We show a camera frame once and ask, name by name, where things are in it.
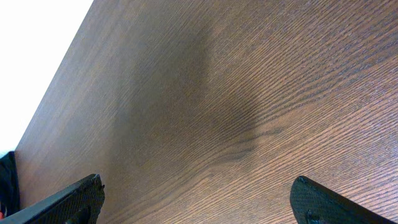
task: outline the white background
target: white background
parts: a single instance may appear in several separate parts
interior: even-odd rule
[[[0,156],[18,145],[92,2],[0,2]]]

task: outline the brown wood surface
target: brown wood surface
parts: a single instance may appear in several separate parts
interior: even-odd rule
[[[95,1],[17,147],[23,206],[295,223],[309,178],[398,222],[397,1]]]

